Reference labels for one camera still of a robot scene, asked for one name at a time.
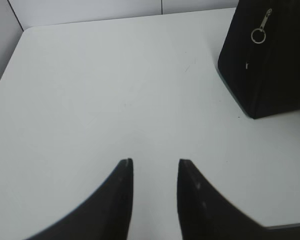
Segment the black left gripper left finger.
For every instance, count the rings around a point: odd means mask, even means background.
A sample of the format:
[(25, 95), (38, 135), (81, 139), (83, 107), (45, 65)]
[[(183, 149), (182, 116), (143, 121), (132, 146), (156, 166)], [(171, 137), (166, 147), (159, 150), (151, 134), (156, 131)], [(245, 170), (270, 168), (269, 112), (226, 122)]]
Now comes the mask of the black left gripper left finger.
[(133, 161), (118, 162), (82, 204), (33, 240), (125, 240), (133, 208)]

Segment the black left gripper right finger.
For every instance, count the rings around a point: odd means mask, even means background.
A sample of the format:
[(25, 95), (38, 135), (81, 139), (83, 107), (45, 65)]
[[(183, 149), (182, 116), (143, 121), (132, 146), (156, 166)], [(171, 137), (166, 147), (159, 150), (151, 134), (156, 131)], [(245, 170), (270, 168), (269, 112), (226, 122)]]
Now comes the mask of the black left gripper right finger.
[(185, 240), (271, 239), (265, 228), (224, 198), (189, 159), (179, 161), (177, 212)]

